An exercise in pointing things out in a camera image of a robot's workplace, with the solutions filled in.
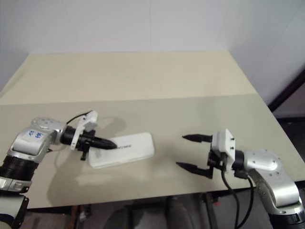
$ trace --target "black wire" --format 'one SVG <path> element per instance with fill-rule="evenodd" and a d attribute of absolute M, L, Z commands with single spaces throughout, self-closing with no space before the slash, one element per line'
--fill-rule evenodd
<path fill-rule="evenodd" d="M 74 119 L 76 119 L 76 118 L 78 118 L 78 117 L 81 117 L 81 116 L 83 116 L 83 115 L 87 115 L 87 114 L 90 113 L 90 112 L 91 112 L 91 111 L 88 111 L 88 112 L 86 112 L 86 113 L 79 114 L 79 115 L 73 117 L 72 119 L 70 119 L 69 121 L 67 121 L 67 124 L 69 124 L 70 122 L 72 122 Z"/>
<path fill-rule="evenodd" d="M 252 180 L 249 177 L 248 177 L 248 181 L 250 183 L 250 203 L 249 203 L 247 213 L 245 214 L 243 221 L 237 226 L 237 229 L 241 228 L 244 225 L 244 223 L 248 220 L 249 215 L 250 215 L 251 210 L 252 210 L 252 206 L 253 206 L 254 186 L 253 186 Z"/>
<path fill-rule="evenodd" d="M 222 169 L 221 171 L 221 178 L 223 179 L 223 182 L 224 184 L 226 185 L 226 187 L 228 188 L 228 190 L 232 193 L 234 199 L 235 199 L 235 202 L 236 202 L 236 217 L 235 217 L 235 224 L 234 224 L 234 228 L 237 229 L 238 228 L 238 217 L 239 217 L 239 199 L 237 197 L 237 194 L 234 192 L 234 190 L 229 186 L 228 182 L 226 181 L 225 179 L 225 176 L 224 176 L 224 169 Z"/>

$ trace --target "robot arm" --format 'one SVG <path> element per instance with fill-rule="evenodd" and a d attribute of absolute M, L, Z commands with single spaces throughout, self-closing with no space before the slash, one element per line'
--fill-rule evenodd
<path fill-rule="evenodd" d="M 81 160 L 91 146 L 116 148 L 115 143 L 94 136 L 96 121 L 95 111 L 83 115 L 76 129 L 51 118 L 35 118 L 17 135 L 0 167 L 0 228 L 20 227 L 29 203 L 20 193 L 29 190 L 34 171 L 50 145 L 71 145 L 83 152 Z"/>
<path fill-rule="evenodd" d="M 183 136 L 195 142 L 211 142 L 208 156 L 209 169 L 177 162 L 191 173 L 213 178 L 213 168 L 234 170 L 234 176 L 255 182 L 261 201 L 275 229 L 305 229 L 305 213 L 299 191 L 286 174 L 280 158 L 267 150 L 239 151 L 235 138 L 226 129 L 212 136 Z"/>

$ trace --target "white rectangular object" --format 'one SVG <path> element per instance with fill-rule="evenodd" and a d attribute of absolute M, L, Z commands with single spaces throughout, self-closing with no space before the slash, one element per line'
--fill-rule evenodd
<path fill-rule="evenodd" d="M 116 166 L 154 155 L 153 139 L 150 133 L 114 137 L 110 140 L 118 146 L 116 149 L 90 147 L 89 165 L 92 168 Z"/>

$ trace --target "beige table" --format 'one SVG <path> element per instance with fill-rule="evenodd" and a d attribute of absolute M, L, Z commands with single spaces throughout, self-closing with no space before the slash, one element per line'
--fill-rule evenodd
<path fill-rule="evenodd" d="M 153 136 L 155 157 L 92 169 L 81 152 L 52 146 L 28 192 L 30 208 L 98 203 L 225 189 L 175 162 L 206 166 L 209 144 L 181 138 L 228 128 L 237 148 L 266 148 L 287 173 L 305 179 L 297 151 L 228 52 L 89 53 L 29 55 L 1 93 L 2 160 L 32 118 L 66 121 L 91 109 L 97 135 Z M 234 188 L 246 181 L 227 175 Z"/>

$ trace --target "tabletop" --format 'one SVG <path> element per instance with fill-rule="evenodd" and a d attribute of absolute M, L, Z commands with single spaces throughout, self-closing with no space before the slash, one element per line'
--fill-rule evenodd
<path fill-rule="evenodd" d="M 96 110 L 97 136 L 152 134 L 154 157 L 102 169 L 80 161 L 79 151 L 52 146 L 27 193 L 30 208 L 224 190 L 219 171 L 207 179 L 175 164 L 206 168 L 209 144 L 181 137 L 224 128 L 236 148 L 268 149 L 295 181 L 305 179 L 301 157 L 227 51 L 29 55 L 0 104 L 1 160 L 37 116 L 67 121 Z M 231 172 L 227 180 L 248 187 Z"/>

